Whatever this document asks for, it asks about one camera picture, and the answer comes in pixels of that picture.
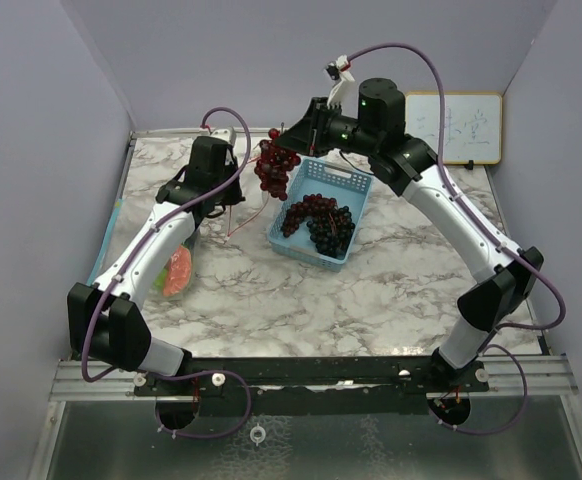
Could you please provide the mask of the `clear bag orange zipper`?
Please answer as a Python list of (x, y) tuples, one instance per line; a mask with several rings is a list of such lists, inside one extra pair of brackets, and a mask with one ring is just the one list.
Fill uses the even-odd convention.
[(272, 215), (275, 200), (269, 192), (261, 189), (260, 178), (255, 173), (260, 155), (260, 146), (256, 145), (252, 148), (247, 166), (240, 176), (240, 186), (245, 200), (237, 206), (228, 208), (224, 237), (226, 243), (246, 227), (259, 225), (261, 219), (267, 222)]

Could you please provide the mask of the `watermelon slice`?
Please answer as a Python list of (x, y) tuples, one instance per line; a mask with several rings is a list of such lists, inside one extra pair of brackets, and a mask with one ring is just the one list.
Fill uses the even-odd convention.
[(190, 250), (179, 246), (172, 254), (167, 269), (168, 274), (162, 292), (164, 296), (171, 297), (182, 292), (189, 284), (192, 274)]

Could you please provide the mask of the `blue plastic basket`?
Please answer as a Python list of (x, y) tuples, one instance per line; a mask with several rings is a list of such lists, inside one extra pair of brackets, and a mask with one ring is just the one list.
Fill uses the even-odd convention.
[(272, 249), (339, 271), (352, 250), (372, 181), (368, 174), (303, 158), (269, 227)]

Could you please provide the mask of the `green leaf vegetable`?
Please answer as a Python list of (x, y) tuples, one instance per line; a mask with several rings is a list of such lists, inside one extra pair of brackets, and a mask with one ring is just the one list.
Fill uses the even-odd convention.
[(163, 268), (156, 276), (155, 280), (153, 281), (153, 287), (156, 291), (158, 291), (158, 292), (163, 291), (167, 274), (168, 274), (168, 269)]

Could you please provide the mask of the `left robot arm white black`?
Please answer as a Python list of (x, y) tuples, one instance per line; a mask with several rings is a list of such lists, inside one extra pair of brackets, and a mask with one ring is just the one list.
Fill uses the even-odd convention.
[(70, 345), (83, 359), (157, 374), (173, 395), (189, 388), (190, 352), (153, 337), (141, 307), (159, 273), (178, 247), (195, 238), (200, 224), (243, 201), (235, 140), (231, 128), (197, 137), (188, 164), (160, 187), (147, 220), (118, 259), (92, 284), (71, 288)]

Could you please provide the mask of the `clear bag blue zipper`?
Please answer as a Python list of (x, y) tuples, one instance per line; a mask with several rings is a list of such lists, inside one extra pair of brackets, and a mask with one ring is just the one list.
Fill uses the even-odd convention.
[(193, 276), (193, 256), (198, 230), (195, 227), (193, 215), (180, 212), (166, 223), (158, 221), (175, 211), (177, 206), (172, 203), (155, 203), (148, 212), (139, 230), (129, 240), (125, 248), (106, 264), (115, 227), (119, 221), (124, 202), (116, 202), (96, 263), (87, 280), (89, 285), (97, 283), (104, 290), (110, 280), (118, 273), (128, 255), (136, 246), (141, 249), (127, 270), (122, 274), (122, 281), (113, 289), (115, 296), (124, 293), (141, 306), (151, 289), (162, 297), (173, 299), (184, 293)]

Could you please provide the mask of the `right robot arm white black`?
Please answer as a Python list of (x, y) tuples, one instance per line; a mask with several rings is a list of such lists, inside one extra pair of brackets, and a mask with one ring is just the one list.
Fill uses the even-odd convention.
[(311, 99), (304, 116), (275, 138), (275, 145), (303, 156), (334, 149), (366, 157), (376, 179), (424, 214), (465, 262), (474, 286), (457, 301), (459, 318), (432, 355), (432, 383), (452, 391), (467, 376), (497, 325), (528, 297), (530, 267), (544, 261), (499, 231), (451, 181), (434, 150), (406, 131), (406, 98), (397, 85), (371, 78), (358, 90), (356, 117), (324, 97)]

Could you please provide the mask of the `dark grape bunch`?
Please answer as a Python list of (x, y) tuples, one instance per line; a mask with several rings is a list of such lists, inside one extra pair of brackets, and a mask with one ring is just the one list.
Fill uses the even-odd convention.
[(310, 241), (316, 251), (335, 259), (343, 259), (352, 241), (356, 224), (348, 206), (335, 207), (324, 218), (307, 221)]

